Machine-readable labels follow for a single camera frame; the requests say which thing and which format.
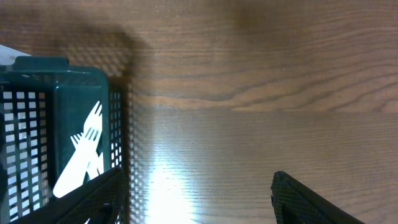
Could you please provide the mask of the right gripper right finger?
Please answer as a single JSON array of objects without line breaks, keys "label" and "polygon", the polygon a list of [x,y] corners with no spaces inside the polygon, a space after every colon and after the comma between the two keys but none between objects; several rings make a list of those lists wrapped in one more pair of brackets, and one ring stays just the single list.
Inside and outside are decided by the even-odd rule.
[{"label": "right gripper right finger", "polygon": [[364,224],[284,171],[274,173],[271,190],[277,224]]}]

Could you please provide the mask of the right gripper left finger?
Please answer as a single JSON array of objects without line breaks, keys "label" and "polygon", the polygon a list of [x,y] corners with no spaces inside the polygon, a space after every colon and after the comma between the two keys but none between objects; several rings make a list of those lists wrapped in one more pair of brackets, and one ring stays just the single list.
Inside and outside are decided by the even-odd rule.
[{"label": "right gripper left finger", "polygon": [[125,198],[125,172],[114,167],[15,223],[112,224],[116,223]]}]

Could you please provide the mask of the white plastic fork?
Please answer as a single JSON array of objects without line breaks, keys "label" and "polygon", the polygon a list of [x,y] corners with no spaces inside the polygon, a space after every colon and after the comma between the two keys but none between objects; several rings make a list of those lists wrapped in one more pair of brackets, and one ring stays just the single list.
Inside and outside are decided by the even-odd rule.
[{"label": "white plastic fork", "polygon": [[72,140],[73,146],[76,150],[88,150],[86,153],[86,160],[88,160],[86,172],[90,180],[101,175],[104,172],[104,159],[102,152],[100,154],[96,152],[99,144],[99,138],[96,138],[95,140],[86,140],[86,138],[83,137],[83,133],[80,133],[72,135],[70,139]]},{"label": "white plastic fork", "polygon": [[97,101],[84,122],[83,132],[71,136],[75,152],[53,188],[57,198],[83,185],[87,167],[96,152],[103,130],[101,110],[102,104]]}]

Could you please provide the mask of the dark green plastic basket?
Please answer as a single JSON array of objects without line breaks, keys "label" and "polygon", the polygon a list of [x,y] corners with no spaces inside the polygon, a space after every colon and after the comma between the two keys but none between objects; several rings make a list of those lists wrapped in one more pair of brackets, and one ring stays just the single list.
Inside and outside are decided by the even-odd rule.
[{"label": "dark green plastic basket", "polygon": [[105,173],[124,160],[122,89],[100,69],[65,58],[20,56],[1,67],[2,223],[59,199],[53,188],[75,152],[70,137],[83,132],[97,101]]}]

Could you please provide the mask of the clear plastic basket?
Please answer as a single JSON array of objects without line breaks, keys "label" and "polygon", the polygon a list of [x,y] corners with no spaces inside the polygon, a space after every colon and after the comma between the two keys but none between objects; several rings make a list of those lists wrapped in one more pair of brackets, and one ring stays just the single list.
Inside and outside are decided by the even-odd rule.
[{"label": "clear plastic basket", "polygon": [[29,56],[29,54],[0,45],[0,65],[12,65],[19,56]]}]

